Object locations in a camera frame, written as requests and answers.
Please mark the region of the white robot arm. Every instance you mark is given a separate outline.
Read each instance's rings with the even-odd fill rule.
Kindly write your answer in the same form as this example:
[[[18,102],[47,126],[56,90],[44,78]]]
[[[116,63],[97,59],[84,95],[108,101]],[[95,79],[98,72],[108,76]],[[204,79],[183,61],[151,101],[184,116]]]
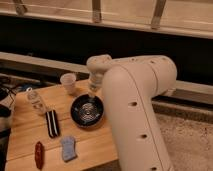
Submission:
[[[161,55],[87,60],[89,89],[101,91],[122,171],[174,171],[151,99],[176,82],[174,62]]]

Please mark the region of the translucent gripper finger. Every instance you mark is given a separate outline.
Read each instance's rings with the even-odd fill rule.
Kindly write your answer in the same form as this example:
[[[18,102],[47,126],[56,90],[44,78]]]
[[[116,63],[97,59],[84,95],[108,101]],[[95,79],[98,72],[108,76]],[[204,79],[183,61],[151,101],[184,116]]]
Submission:
[[[96,90],[90,89],[90,88],[89,88],[89,91],[88,91],[89,97],[90,97],[90,98],[95,98],[96,92],[97,92]]]

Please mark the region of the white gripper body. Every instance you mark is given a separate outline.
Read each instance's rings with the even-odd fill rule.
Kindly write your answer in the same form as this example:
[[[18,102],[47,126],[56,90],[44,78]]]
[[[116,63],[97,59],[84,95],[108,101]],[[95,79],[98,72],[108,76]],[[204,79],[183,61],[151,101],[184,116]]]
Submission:
[[[107,54],[92,56],[87,60],[86,66],[90,72],[89,89],[91,91],[98,91],[100,89],[103,75],[110,68],[111,60],[111,56]]]

